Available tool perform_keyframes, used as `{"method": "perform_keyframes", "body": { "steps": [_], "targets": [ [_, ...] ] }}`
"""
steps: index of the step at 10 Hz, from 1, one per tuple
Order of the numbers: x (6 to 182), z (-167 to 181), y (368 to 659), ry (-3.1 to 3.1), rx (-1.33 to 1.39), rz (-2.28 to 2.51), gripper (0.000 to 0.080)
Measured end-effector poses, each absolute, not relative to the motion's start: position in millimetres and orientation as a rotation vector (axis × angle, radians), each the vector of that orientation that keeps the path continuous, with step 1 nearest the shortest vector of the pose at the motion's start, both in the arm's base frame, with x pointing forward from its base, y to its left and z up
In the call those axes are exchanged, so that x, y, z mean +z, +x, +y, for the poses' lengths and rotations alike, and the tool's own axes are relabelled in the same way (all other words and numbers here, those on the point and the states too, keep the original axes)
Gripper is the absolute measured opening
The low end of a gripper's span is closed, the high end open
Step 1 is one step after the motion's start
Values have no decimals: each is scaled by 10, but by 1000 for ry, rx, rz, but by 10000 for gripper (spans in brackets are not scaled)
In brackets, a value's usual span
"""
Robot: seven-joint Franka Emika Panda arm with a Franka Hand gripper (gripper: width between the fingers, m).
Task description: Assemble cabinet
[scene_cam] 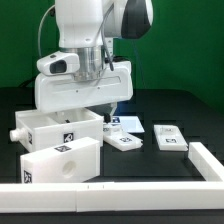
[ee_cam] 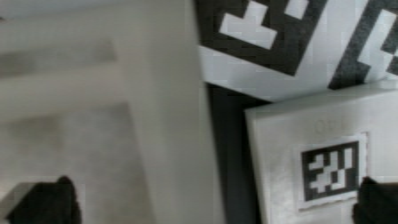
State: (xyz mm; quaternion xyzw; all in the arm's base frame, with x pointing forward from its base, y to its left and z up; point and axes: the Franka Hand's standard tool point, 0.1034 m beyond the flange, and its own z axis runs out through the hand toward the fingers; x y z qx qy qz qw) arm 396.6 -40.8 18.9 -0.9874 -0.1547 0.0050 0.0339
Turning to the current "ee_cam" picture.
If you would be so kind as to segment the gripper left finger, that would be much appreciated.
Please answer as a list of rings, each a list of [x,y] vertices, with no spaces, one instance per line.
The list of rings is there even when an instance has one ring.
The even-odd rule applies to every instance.
[[[0,199],[0,224],[82,224],[77,188],[68,176],[20,183]]]

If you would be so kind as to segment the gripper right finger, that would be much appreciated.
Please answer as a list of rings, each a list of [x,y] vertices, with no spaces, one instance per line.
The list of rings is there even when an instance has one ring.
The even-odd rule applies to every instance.
[[[352,220],[354,224],[398,224],[398,183],[363,179]]]

